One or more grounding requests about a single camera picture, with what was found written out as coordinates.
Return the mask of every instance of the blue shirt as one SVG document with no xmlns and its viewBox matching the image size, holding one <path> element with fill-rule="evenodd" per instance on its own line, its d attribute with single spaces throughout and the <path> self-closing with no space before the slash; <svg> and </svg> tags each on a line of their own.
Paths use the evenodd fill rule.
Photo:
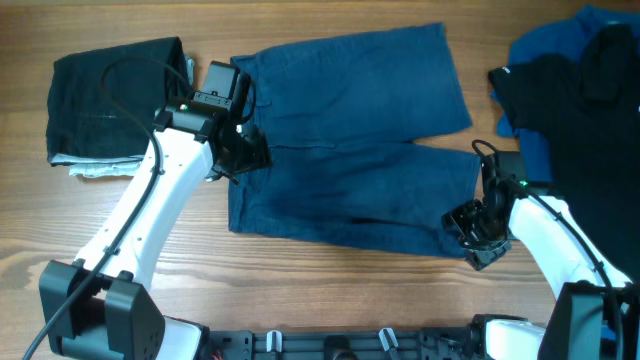
<svg viewBox="0 0 640 360">
<path fill-rule="evenodd" d="M 530 62 L 545 54 L 560 54 L 577 62 L 589 41 L 602 27 L 611 23 L 631 25 L 634 38 L 640 38 L 640 14 L 603 10 L 587 5 L 572 19 L 541 26 L 516 40 L 511 45 L 509 65 Z M 507 116 L 503 115 L 498 122 L 498 135 L 519 136 L 520 151 L 529 181 L 552 181 L 549 144 L 540 133 L 513 129 Z"/>
</svg>

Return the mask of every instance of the wire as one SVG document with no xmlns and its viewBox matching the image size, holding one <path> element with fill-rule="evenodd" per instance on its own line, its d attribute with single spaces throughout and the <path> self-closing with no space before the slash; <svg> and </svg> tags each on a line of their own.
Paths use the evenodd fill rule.
<svg viewBox="0 0 640 360">
<path fill-rule="evenodd" d="M 478 149 L 477 144 L 485 145 L 486 147 L 490 148 L 496 153 L 499 152 L 498 149 L 496 149 L 493 145 L 491 145 L 490 143 L 484 140 L 476 139 L 471 142 L 471 147 L 473 148 L 473 150 L 482 158 L 482 160 L 486 164 L 488 164 L 493 170 L 495 170 L 498 175 L 500 175 L 505 179 L 510 180 L 512 184 L 515 186 L 516 190 L 519 190 L 524 195 L 531 196 L 532 198 L 534 198 L 540 205 L 542 205 L 542 207 L 544 207 L 550 214 L 552 214 L 555 217 L 556 221 L 560 221 L 560 223 L 567 230 L 569 230 L 571 235 L 573 235 L 576 238 L 576 240 L 578 241 L 578 243 L 580 244 L 584 252 L 587 254 L 587 257 L 589 257 L 589 260 L 593 263 L 594 268 L 602 278 L 602 282 L 604 282 L 604 286 L 607 289 L 607 296 L 609 297 L 609 303 L 612 307 L 611 310 L 613 311 L 613 328 L 616 333 L 616 359 L 622 360 L 623 353 L 624 353 L 622 313 L 620 311 L 620 306 L 616 298 L 615 290 L 611 285 L 611 280 L 609 279 L 609 276 L 607 276 L 607 273 L 604 271 L 604 264 L 602 263 L 602 261 L 599 261 L 598 258 L 596 258 L 596 256 L 593 254 L 593 251 L 591 251 L 591 248 L 589 247 L 589 245 L 587 245 L 587 243 L 584 241 L 582 236 L 580 236 L 578 231 L 573 226 L 571 226 L 571 224 L 569 224 L 569 222 L 562 216 L 560 212 L 557 212 L 554 208 L 551 207 L 551 205 L 549 205 L 546 201 L 542 200 L 542 198 L 538 194 L 533 192 L 531 189 L 523 186 L 519 181 L 516 180 L 513 174 L 506 174 L 505 171 L 500 169 L 490 157 L 488 157 L 482 151 L 480 151 L 480 149 Z"/>
<path fill-rule="evenodd" d="M 138 200 L 138 203 L 133 208 L 133 211 L 131 211 L 131 214 L 129 215 L 129 217 L 125 221 L 125 223 L 122 226 L 122 228 L 120 228 L 120 231 L 118 232 L 116 237 L 111 242 L 111 245 L 109 245 L 109 248 L 105 250 L 105 253 L 102 256 L 102 258 L 100 259 L 100 261 L 98 261 L 96 266 L 93 267 L 93 269 L 80 282 L 80 284 L 78 284 L 78 286 L 76 286 L 73 289 L 73 291 L 71 292 L 69 297 L 62 303 L 62 305 L 60 305 L 58 310 L 56 310 L 56 312 L 53 314 L 53 316 L 51 316 L 51 318 L 49 319 L 49 321 L 47 321 L 47 323 L 44 325 L 44 327 L 42 327 L 42 330 L 40 330 L 38 335 L 36 335 L 36 337 L 33 339 L 33 342 L 31 343 L 31 345 L 29 346 L 29 348 L 25 352 L 24 356 L 22 357 L 23 360 L 31 359 L 31 357 L 35 353 L 35 351 L 38 348 L 38 346 L 40 345 L 40 343 L 42 343 L 42 341 L 47 336 L 49 331 L 51 331 L 51 329 L 53 329 L 53 327 L 55 326 L 56 322 L 62 317 L 62 315 L 64 315 L 69 310 L 69 308 L 78 300 L 78 298 L 84 294 L 84 292 L 87 290 L 89 285 L 91 285 L 91 282 L 93 281 L 93 279 L 98 275 L 98 273 L 104 267 L 104 265 L 106 265 L 107 261 L 109 261 L 109 259 L 111 258 L 111 255 L 116 252 L 116 250 L 120 246 L 120 243 L 122 242 L 122 239 L 124 238 L 124 235 L 127 233 L 127 231 L 129 230 L 129 227 L 135 221 L 136 217 L 140 213 L 140 210 L 142 209 L 142 207 L 145 205 L 147 199 L 149 198 L 149 195 L 151 194 L 151 191 L 153 190 L 153 187 L 155 186 L 155 183 L 156 183 L 156 180 L 158 178 L 158 175 L 161 173 L 160 169 L 162 167 L 162 163 L 161 163 L 162 158 L 160 156 L 160 145 L 158 145 L 158 140 L 153 135 L 153 133 L 151 133 L 151 131 L 149 129 L 147 129 L 147 127 L 144 125 L 144 123 L 140 119 L 138 119 L 135 115 L 133 115 L 127 109 L 125 109 L 107 91 L 107 87 L 106 87 L 106 84 L 105 84 L 105 78 L 106 78 L 107 73 L 109 72 L 109 70 L 114 68 L 116 65 L 118 65 L 118 64 L 120 64 L 122 62 L 126 62 L 126 61 L 147 61 L 147 62 L 151 62 L 151 63 L 157 64 L 157 65 L 163 66 L 165 69 L 169 70 L 172 74 L 174 74 L 179 80 L 181 80 L 185 84 L 187 84 L 189 86 L 189 88 L 191 89 L 191 92 L 193 92 L 193 88 L 191 88 L 191 85 L 189 84 L 189 82 L 179 72 L 177 72 L 171 66 L 169 66 L 169 65 L 167 65 L 167 64 L 165 64 L 163 62 L 155 60 L 155 59 L 151 59 L 151 58 L 144 58 L 144 57 L 125 57 L 125 58 L 121 58 L 121 59 L 118 59 L 118 60 L 112 62 L 111 64 L 109 64 L 104 69 L 104 71 L 102 72 L 102 76 L 100 77 L 100 90 L 102 91 L 104 96 L 111 102 L 113 107 L 115 107 L 120 112 L 122 112 L 124 115 L 126 115 L 129 119 L 131 119 L 133 121 L 133 123 L 136 124 L 144 132 L 145 135 L 147 135 L 147 137 L 149 138 L 149 141 L 151 141 L 151 145 L 153 146 L 153 153 L 154 153 L 154 156 L 155 156 L 154 166 L 153 166 L 153 169 L 151 170 L 151 178 L 149 179 L 149 183 L 147 184 L 147 187 L 144 189 L 144 192 L 142 193 L 142 196 L 140 197 L 140 200 Z"/>
<path fill-rule="evenodd" d="M 256 110 L 256 83 L 253 82 L 253 80 L 251 80 L 251 88 L 253 89 L 251 91 L 251 95 L 253 95 L 253 102 L 251 103 L 251 110 L 249 110 L 249 113 L 247 114 L 247 116 L 243 116 L 242 117 L 242 123 L 244 124 L 245 122 L 249 121 L 249 119 L 251 119 L 251 117 L 253 116 L 253 113 Z"/>
</svg>

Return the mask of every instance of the shorts leg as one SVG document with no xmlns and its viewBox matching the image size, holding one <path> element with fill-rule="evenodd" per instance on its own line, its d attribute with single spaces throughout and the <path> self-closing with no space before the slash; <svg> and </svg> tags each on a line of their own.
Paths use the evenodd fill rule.
<svg viewBox="0 0 640 360">
<path fill-rule="evenodd" d="M 229 227 L 392 252 L 462 256 L 441 216 L 473 198 L 477 156 L 414 144 L 273 148 L 229 187 Z"/>
<path fill-rule="evenodd" d="M 257 86 L 271 145 L 402 142 L 471 126 L 444 25 L 277 46 L 234 57 Z"/>
</svg>

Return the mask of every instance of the black t-shirt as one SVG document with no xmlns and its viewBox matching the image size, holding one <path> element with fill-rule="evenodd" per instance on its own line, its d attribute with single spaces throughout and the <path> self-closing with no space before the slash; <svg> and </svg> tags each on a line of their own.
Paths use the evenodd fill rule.
<svg viewBox="0 0 640 360">
<path fill-rule="evenodd" d="M 511 125 L 549 141 L 554 184 L 598 250 L 640 279 L 640 61 L 626 25 L 579 63 L 544 55 L 489 72 Z"/>
</svg>

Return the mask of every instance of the wooden table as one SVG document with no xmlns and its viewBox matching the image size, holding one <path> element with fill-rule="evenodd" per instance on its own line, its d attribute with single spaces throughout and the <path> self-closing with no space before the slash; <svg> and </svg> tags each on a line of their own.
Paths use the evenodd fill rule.
<svg viewBox="0 0 640 360">
<path fill-rule="evenodd" d="M 470 151 L 479 137 L 515 149 L 515 141 L 494 135 L 501 110 L 489 99 L 486 73 L 506 63 L 513 40 L 582 7 L 510 0 L 57 2 L 74 5 L 27 0 L 33 6 L 0 8 L 0 359 L 22 356 L 43 325 L 37 284 L 47 262 L 72 260 L 129 181 L 69 177 L 68 169 L 47 164 L 46 100 L 54 60 L 178 35 L 196 60 L 200 85 L 210 60 L 226 62 L 298 40 L 443 21 L 474 126 L 420 143 Z M 607 6 L 640 10 L 633 3 Z M 462 260 L 236 235 L 227 230 L 226 189 L 226 180 L 202 183 L 164 247 L 151 293 L 165 314 L 220 330 L 302 331 L 458 326 L 476 313 L 545 324 L 553 309 L 549 286 L 519 243 L 476 272 Z M 37 354 L 51 357 L 47 345 Z"/>
</svg>

